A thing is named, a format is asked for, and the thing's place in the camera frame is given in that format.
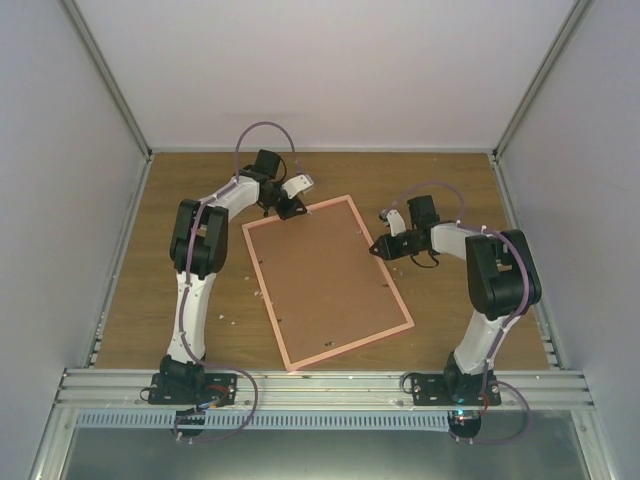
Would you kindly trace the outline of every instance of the aluminum frame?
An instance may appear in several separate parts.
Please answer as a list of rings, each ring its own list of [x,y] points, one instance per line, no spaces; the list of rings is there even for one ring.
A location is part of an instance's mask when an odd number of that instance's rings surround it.
[[[32,479],[59,479],[64,472],[78,417],[92,409],[100,411],[162,412],[167,406],[142,401],[140,390],[148,387],[153,370],[72,369],[63,374],[51,417],[40,446]],[[260,388],[261,412],[448,412],[450,406],[415,407],[399,379],[404,372],[284,371],[250,372]],[[518,388],[532,410],[569,411],[594,479],[615,479],[611,457],[605,449],[595,407],[584,375],[578,371],[496,372],[498,378]],[[520,410],[517,398],[502,389],[503,405],[492,410]],[[252,407],[253,389],[248,380],[238,381],[236,404],[225,410],[241,414]]]
[[[140,390],[151,385],[153,370],[71,369],[64,373],[55,400],[56,408],[146,408]],[[450,411],[451,406],[416,407],[404,393],[397,371],[255,371],[261,410],[375,410]],[[594,410],[591,394],[581,372],[569,370],[505,371],[496,376],[520,390],[533,410]],[[510,391],[502,389],[503,403],[495,410],[520,410]],[[230,410],[249,410],[253,388],[238,378],[236,403]],[[465,407],[477,410],[480,407]]]
[[[151,151],[151,147],[149,147],[149,144],[144,138],[144,134],[142,133],[142,130],[138,125],[138,122],[133,116],[133,113],[131,113],[129,104],[125,100],[124,95],[122,94],[122,91],[120,90],[120,87],[118,86],[118,83],[116,82],[115,77],[113,76],[113,74],[111,73],[111,70],[109,69],[109,65],[107,65],[107,62],[104,59],[104,56],[102,55],[102,52],[98,47],[98,44],[93,38],[91,29],[87,25],[87,22],[85,21],[84,16],[82,15],[82,12],[78,8],[78,5],[76,4],[75,0],[58,0],[58,1],[62,6],[63,11],[67,14],[67,17],[69,18],[69,21],[73,25],[73,28],[75,29],[76,33],[80,37],[80,41],[87,49],[87,53],[91,57],[91,60],[93,60],[93,63],[96,69],[98,70],[98,74],[102,78],[105,86],[107,87],[107,90],[109,91],[109,94],[111,95],[111,98],[113,99],[114,103],[116,104],[116,107],[118,108],[118,111],[122,115],[122,118],[124,119],[125,123],[127,124],[127,127],[129,128],[129,131],[131,132],[131,136],[138,144],[138,148],[140,149],[142,154],[148,160],[153,153]]]
[[[136,188],[131,197],[131,202],[127,210],[124,225],[118,238],[118,243],[115,249],[113,260],[111,261],[111,267],[109,269],[109,278],[107,281],[104,298],[100,306],[98,318],[95,320],[95,328],[90,340],[90,344],[87,348],[87,354],[85,355],[85,368],[92,367],[97,359],[98,351],[100,350],[100,344],[102,342],[102,335],[104,333],[104,327],[107,317],[109,316],[109,310],[115,295],[118,279],[120,278],[120,271],[122,270],[122,264],[129,247],[129,240],[131,240],[131,234],[133,233],[133,227],[135,225],[138,210],[140,208],[140,202],[142,201],[142,195],[144,194],[145,186],[149,178],[149,172],[151,165],[153,164],[153,156],[149,161],[144,162],[142,168],[138,174],[138,182]]]
[[[496,179],[500,198],[502,199],[502,205],[507,217],[507,222],[511,227],[524,230],[522,222],[520,221],[517,213],[513,195],[511,195],[511,190],[509,188],[507,178],[502,171],[500,162],[497,161],[495,155],[489,155],[488,158],[489,163],[491,164],[491,169],[493,170],[494,177]],[[562,346],[559,335],[557,334],[557,328],[555,327],[555,324],[553,322],[552,316],[549,311],[549,305],[544,295],[542,296],[540,302],[533,306],[533,311],[536,314],[536,321],[538,322],[538,326],[540,327],[540,334],[543,341],[549,342],[551,345],[553,345],[553,353],[557,359],[558,367],[568,367],[569,365],[566,360],[567,357],[565,356],[565,349]]]
[[[507,148],[507,145],[515,135],[520,122],[529,111],[529,107],[538,96],[538,93],[540,92],[540,89],[542,88],[544,82],[549,77],[549,74],[555,67],[558,59],[564,52],[566,46],[569,44],[569,41],[573,37],[573,34],[580,26],[580,23],[584,19],[588,8],[592,3],[593,0],[574,0],[573,5],[571,6],[571,10],[560,26],[560,29],[553,39],[549,50],[547,50],[542,63],[538,67],[538,70],[533,76],[531,83],[527,87],[524,96],[520,100],[516,111],[513,113],[513,116],[509,120],[507,128],[500,136],[500,140],[498,140],[498,143],[494,149],[494,153],[498,161]]]

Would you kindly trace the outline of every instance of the white robotic arm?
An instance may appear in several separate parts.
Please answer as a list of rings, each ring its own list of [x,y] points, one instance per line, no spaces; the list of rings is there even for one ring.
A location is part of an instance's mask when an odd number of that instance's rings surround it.
[[[413,198],[408,204],[411,229],[396,210],[384,211],[381,219],[390,233],[378,238],[370,252],[383,260],[413,258],[427,251],[434,259],[434,255],[449,254],[466,261],[474,311],[462,342],[450,355],[444,377],[447,394],[455,403],[477,400],[487,373],[492,375],[506,334],[527,307],[540,300],[540,281],[529,247],[519,230],[475,231],[459,223],[440,222],[431,196]],[[523,278],[528,279],[526,287]]]
[[[188,201],[190,203],[185,206],[184,210],[181,210],[178,213],[179,218],[176,221],[176,229],[182,228],[184,231],[184,226],[189,223],[188,221],[193,216],[192,213],[195,210],[195,207],[202,203],[208,204],[207,209],[210,209],[208,210],[210,212],[210,216],[216,212],[224,212],[224,218],[221,219],[221,222],[224,223],[224,225],[218,225],[223,231],[220,232],[219,236],[216,236],[216,239],[221,241],[221,243],[215,246],[210,245],[210,247],[213,248],[210,248],[209,252],[213,258],[213,255],[216,254],[215,250],[217,248],[220,250],[219,255],[226,257],[227,223],[238,213],[256,203],[260,203],[265,208],[274,206],[281,218],[289,218],[290,216],[305,213],[306,209],[304,209],[304,205],[302,205],[298,200],[298,194],[305,193],[312,187],[313,180],[305,174],[297,175],[281,185],[278,185],[277,182],[274,185],[274,182],[265,181],[262,176],[256,175],[255,172],[243,171],[237,179],[236,177],[232,178],[229,183],[213,195],[200,199],[198,202]],[[187,217],[186,221],[180,222],[181,215],[183,217]],[[193,225],[189,225],[186,231],[188,232],[190,228],[193,228]],[[207,229],[207,220],[203,221],[200,228],[202,230]],[[184,232],[182,236],[184,244],[186,237]],[[174,245],[174,243],[177,242],[172,242],[172,258],[177,264],[176,277],[178,281],[178,301],[176,304],[173,336],[171,338],[167,354],[170,355],[174,361],[187,363],[191,362],[192,359],[186,352],[182,341],[182,332],[180,331],[179,325],[181,304],[184,301],[182,314],[185,340],[193,354],[197,358],[203,359],[205,356],[204,328],[207,316],[207,305],[213,282],[217,276],[217,271],[222,266],[220,265],[219,268],[206,269],[204,272],[198,272],[200,268],[197,264],[198,262],[196,262],[198,252],[194,252],[194,265],[191,275],[189,275],[190,284],[187,285],[187,274],[183,269],[179,268],[180,263],[184,263],[186,251],[182,248],[180,253],[175,252],[177,245]],[[196,245],[202,246],[204,243],[206,243],[206,236],[204,241],[196,242]],[[176,261],[174,258],[177,255],[182,257],[179,261]],[[187,287],[189,287],[188,295],[187,298],[184,299]]]
[[[238,213],[245,208],[254,205],[258,201],[260,193],[260,184],[252,178],[239,177],[238,181],[233,178],[224,187],[214,193],[216,198],[211,207],[222,207],[228,210],[231,221]],[[200,202],[206,202],[210,197],[200,199]],[[211,287],[216,279],[217,273],[205,275],[203,279],[197,275],[190,275],[189,295],[187,296],[184,306],[184,329],[185,338],[191,350],[196,357],[202,359],[205,355],[204,345],[204,326],[207,318],[207,305],[209,303],[209,295]],[[176,304],[176,315],[173,327],[173,336],[167,354],[171,355],[173,360],[186,363],[191,358],[185,351],[182,343],[182,336],[179,326],[180,304],[183,301],[185,288],[187,287],[187,274],[182,271],[176,272],[178,280],[178,302]]]

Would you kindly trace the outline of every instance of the wooden tabletop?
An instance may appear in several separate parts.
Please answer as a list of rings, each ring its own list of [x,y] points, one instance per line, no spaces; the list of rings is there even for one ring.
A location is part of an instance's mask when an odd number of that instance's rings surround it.
[[[290,154],[283,154],[293,171]],[[255,154],[242,154],[241,164]],[[300,165],[315,181],[305,204],[349,194],[373,238],[386,233],[380,210],[412,185],[440,180],[464,194],[464,221],[507,228],[500,196],[486,155],[407,153],[304,153]],[[173,331],[177,298],[169,243],[179,203],[198,199],[223,186],[233,173],[231,154],[161,154],[155,157],[125,256],[106,323],[96,366],[157,369]],[[459,204],[449,191],[435,187],[416,192],[432,194],[441,218],[455,218]],[[406,204],[400,213],[408,221]],[[282,369],[283,363],[259,295],[241,225],[261,218],[248,208],[232,220],[229,253],[209,301],[206,327],[207,360],[252,369]],[[389,272],[415,321],[401,334],[315,364],[321,370],[440,370],[449,352],[460,343],[472,306],[467,293],[464,262],[440,257],[440,266],[421,269],[408,258],[387,263]],[[496,368],[548,368],[533,312],[513,327]]]

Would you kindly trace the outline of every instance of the brown cardboard backing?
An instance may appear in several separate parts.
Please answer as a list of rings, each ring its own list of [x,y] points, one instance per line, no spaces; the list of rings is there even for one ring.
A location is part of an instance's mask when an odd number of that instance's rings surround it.
[[[287,370],[413,326],[350,196],[243,226]]]

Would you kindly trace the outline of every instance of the purple cable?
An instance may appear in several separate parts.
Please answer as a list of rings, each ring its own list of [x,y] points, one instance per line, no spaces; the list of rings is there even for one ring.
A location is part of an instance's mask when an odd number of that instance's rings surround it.
[[[513,245],[513,243],[511,243],[509,241],[509,239],[507,237],[505,237],[504,235],[502,235],[500,232],[496,232],[493,230],[488,230],[488,229],[478,229],[477,227],[470,227],[467,225],[460,225],[458,224],[459,227],[464,228],[465,230],[470,230],[472,232],[478,232],[478,233],[487,233],[489,235],[493,235],[494,237],[496,237],[498,240],[500,240],[502,243],[504,243],[507,246],[507,249],[511,252],[511,255],[513,255],[514,260],[516,261],[516,264],[518,265],[518,268],[520,269],[520,274],[522,275],[522,284],[524,286],[524,291],[522,292],[522,300],[520,300],[520,304],[518,305],[518,308],[516,308],[511,315],[509,315],[503,322],[502,322],[502,327],[508,327],[509,324],[516,319],[520,314],[522,314],[522,312],[524,311],[525,308],[527,308],[527,304],[529,303],[529,292],[530,292],[530,287],[529,287],[529,276],[527,275],[527,270],[526,267],[524,266],[524,261],[522,260],[522,257],[520,256],[520,254],[518,253],[518,250],[516,250],[516,247]],[[498,345],[500,345],[500,342],[502,341],[502,337],[504,337],[504,330],[502,328],[500,328],[500,330],[498,331],[498,334],[496,335],[496,338],[494,339],[493,343],[491,344],[491,347],[489,348],[489,352],[487,353],[487,358],[485,359],[485,363],[484,363],[484,369],[482,371],[482,389],[480,390],[480,393],[484,393],[484,391],[487,388],[487,375],[488,375],[488,371],[489,371],[489,358],[491,358],[494,353],[496,352]]]
[[[191,263],[193,261],[193,247],[195,245],[196,242],[196,233],[198,231],[198,225],[200,225],[200,219],[202,218],[202,213],[204,212],[204,209],[210,205],[211,203],[215,202],[216,200],[218,200],[219,198],[224,197],[226,194],[228,194],[229,192],[231,192],[237,185],[238,182],[240,181],[240,145],[242,144],[242,140],[244,139],[244,137],[247,135],[247,133],[249,133],[251,130],[253,130],[256,127],[259,127],[261,125],[270,125],[272,127],[277,128],[278,130],[280,130],[282,133],[284,133],[284,135],[287,137],[287,140],[289,140],[289,144],[291,145],[291,152],[293,153],[293,162],[296,166],[296,173],[301,173],[301,170],[299,169],[299,165],[298,165],[298,161],[296,159],[296,148],[293,144],[293,139],[291,138],[291,136],[289,135],[289,133],[280,125],[278,125],[275,122],[268,122],[268,121],[264,121],[264,122],[257,122],[254,123],[253,125],[250,125],[249,127],[247,127],[245,129],[244,132],[242,132],[242,135],[240,135],[240,138],[238,139],[238,143],[236,144],[236,148],[234,151],[234,163],[235,163],[235,183],[222,188],[221,190],[217,191],[216,193],[214,193],[213,195],[207,197],[204,199],[204,201],[200,202],[200,207],[198,208],[198,211],[196,212],[196,216],[193,220],[193,227],[191,227],[191,235],[189,236],[189,248],[187,249],[187,264],[185,265],[185,283],[187,284],[187,287],[185,287],[184,292],[182,294],[182,300],[180,302],[180,308],[178,310],[178,328],[180,330],[180,335],[181,335],[181,339],[182,339],[182,346],[184,347],[185,351],[187,352],[187,355],[189,355],[189,358],[191,358],[191,360],[193,360],[194,363],[199,364],[204,366],[205,368],[210,368],[210,369],[218,369],[218,370],[231,370],[232,372],[236,372],[239,373],[240,375],[243,375],[244,377],[246,377],[250,382],[251,385],[253,386],[253,391],[254,391],[254,396],[253,396],[253,405],[251,407],[251,411],[249,412],[249,415],[247,416],[247,418],[242,422],[242,424],[240,424],[240,426],[238,428],[236,428],[235,430],[226,433],[224,435],[220,435],[218,437],[214,437],[214,438],[202,438],[202,439],[194,439],[194,438],[190,438],[189,442],[190,443],[210,443],[210,442],[216,442],[219,440],[224,440],[226,438],[229,438],[233,435],[236,435],[238,433],[240,433],[242,430],[244,430],[247,425],[249,425],[249,423],[251,423],[251,420],[253,420],[253,418],[255,417],[256,414],[256,409],[258,408],[258,384],[256,383],[255,379],[251,376],[251,374],[241,368],[238,367],[232,367],[229,365],[218,365],[215,363],[206,363],[203,362],[202,360],[200,360],[198,357],[195,356],[195,354],[193,353],[193,350],[191,350],[191,347],[189,346],[189,343],[187,342],[186,339],[186,334],[185,334],[185,330],[184,330],[184,309],[187,303],[187,298],[189,296],[189,286],[191,285]],[[174,435],[176,435],[176,437],[178,437],[179,432],[178,432],[178,425],[180,424],[180,419],[177,418],[176,422],[174,423],[173,426],[173,433]]]
[[[242,132],[242,134],[240,135],[240,138],[238,138],[238,143],[236,144],[236,148],[233,151],[233,162],[235,166],[236,180],[240,178],[240,145],[242,145],[242,140],[244,140],[244,137],[247,136],[247,133],[249,133],[254,128],[260,127],[262,125],[269,125],[271,127],[275,127],[278,130],[280,130],[282,133],[284,133],[284,136],[287,137],[287,140],[289,140],[289,145],[291,146],[291,153],[293,154],[293,164],[296,166],[296,174],[298,175],[301,174],[302,170],[300,169],[300,166],[298,165],[298,159],[296,158],[296,147],[293,144],[293,139],[291,138],[291,135],[289,135],[289,132],[287,132],[282,126],[278,125],[275,122],[262,121],[262,122],[256,122],[253,125],[249,125],[244,130],[244,132]]]
[[[458,212],[458,216],[456,217],[456,221],[460,221],[462,219],[462,216],[464,215],[464,211],[465,211],[465,208],[466,208],[466,204],[465,204],[465,201],[464,201],[464,196],[462,195],[460,190],[458,190],[456,187],[454,187],[450,183],[439,182],[437,180],[434,180],[432,182],[418,183],[417,185],[414,185],[413,187],[409,188],[407,191],[405,191],[403,194],[401,194],[398,198],[396,198],[393,202],[391,202],[391,206],[389,208],[383,210],[382,211],[382,215],[386,216],[387,213],[389,213],[389,211],[391,209],[395,208],[398,205],[398,203],[400,203],[400,200],[402,200],[403,198],[406,198],[408,195],[410,195],[411,193],[415,192],[419,188],[430,187],[430,186],[444,187],[444,188],[446,188],[448,190],[451,190],[453,193],[455,193],[458,196],[458,199],[460,200],[460,211]]]
[[[456,434],[454,434],[451,430],[449,430],[449,435],[451,436],[451,438],[455,439],[456,441],[458,440],[466,440],[467,443],[472,444],[472,443],[477,443],[478,445],[506,445],[512,442],[515,442],[516,440],[521,439],[522,437],[524,437],[529,430],[531,430],[531,426],[533,425],[533,416],[531,415],[531,407],[529,406],[529,402],[527,402],[527,399],[524,398],[524,395],[522,395],[522,393],[520,393],[520,391],[518,391],[518,389],[516,387],[514,387],[513,385],[507,383],[507,382],[503,382],[502,380],[496,380],[495,382],[491,382],[491,385],[502,385],[503,387],[507,387],[509,390],[511,390],[516,397],[518,397],[518,399],[522,402],[522,405],[524,406],[524,410],[525,413],[527,415],[527,423],[525,424],[524,428],[516,433],[515,435],[508,437],[508,438],[503,438],[503,439],[478,439],[478,440],[473,440],[471,438],[466,438],[466,437],[459,437]]]

